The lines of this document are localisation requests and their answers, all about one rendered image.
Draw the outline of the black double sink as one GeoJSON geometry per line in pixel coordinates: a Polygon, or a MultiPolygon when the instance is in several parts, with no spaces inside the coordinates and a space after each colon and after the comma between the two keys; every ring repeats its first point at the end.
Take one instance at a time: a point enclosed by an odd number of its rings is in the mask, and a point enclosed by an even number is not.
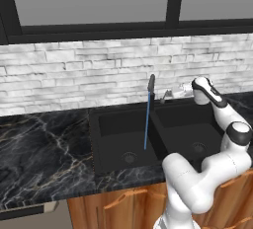
{"type": "Polygon", "coordinates": [[[162,163],[171,153],[185,157],[196,170],[220,151],[223,130],[210,104],[193,99],[154,104],[149,113],[144,151],[146,103],[92,110],[89,113],[94,171],[109,173],[162,163]]]}

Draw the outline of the black framed window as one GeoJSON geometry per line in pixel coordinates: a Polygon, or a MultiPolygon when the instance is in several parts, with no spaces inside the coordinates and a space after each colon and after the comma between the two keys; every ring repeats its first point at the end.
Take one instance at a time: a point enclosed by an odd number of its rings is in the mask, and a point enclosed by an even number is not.
{"type": "Polygon", "coordinates": [[[182,21],[181,5],[182,0],[167,0],[163,22],[23,26],[15,0],[0,0],[0,45],[253,33],[253,18],[182,21]]]}

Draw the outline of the grey faucet lever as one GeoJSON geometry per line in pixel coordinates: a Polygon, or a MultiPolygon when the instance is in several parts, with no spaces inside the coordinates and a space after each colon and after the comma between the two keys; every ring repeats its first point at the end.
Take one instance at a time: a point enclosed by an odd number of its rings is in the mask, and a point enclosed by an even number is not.
{"type": "Polygon", "coordinates": [[[160,99],[160,103],[165,104],[167,98],[172,98],[172,90],[166,90],[164,96],[160,99]]]}

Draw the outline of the narrow wooden cabinet panel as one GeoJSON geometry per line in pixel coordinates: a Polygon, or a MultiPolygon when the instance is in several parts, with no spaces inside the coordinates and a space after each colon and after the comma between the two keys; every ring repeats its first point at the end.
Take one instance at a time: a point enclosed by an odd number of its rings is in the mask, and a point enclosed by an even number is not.
{"type": "Polygon", "coordinates": [[[73,229],[99,229],[96,205],[90,197],[73,197],[67,204],[73,229]]]}

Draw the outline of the dark grey faucet spout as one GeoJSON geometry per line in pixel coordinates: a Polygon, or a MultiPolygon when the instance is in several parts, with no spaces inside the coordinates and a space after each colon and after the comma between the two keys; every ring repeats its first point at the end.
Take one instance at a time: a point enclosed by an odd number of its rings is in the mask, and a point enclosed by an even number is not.
{"type": "Polygon", "coordinates": [[[147,91],[150,96],[154,95],[155,75],[151,74],[148,81],[147,91]]]}

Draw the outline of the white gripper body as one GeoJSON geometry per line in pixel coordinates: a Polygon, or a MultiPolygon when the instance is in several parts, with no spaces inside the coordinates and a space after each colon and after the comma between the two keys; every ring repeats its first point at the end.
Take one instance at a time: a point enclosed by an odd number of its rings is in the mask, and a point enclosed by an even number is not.
{"type": "Polygon", "coordinates": [[[181,84],[180,88],[183,90],[185,96],[193,95],[193,88],[191,84],[181,84]]]}

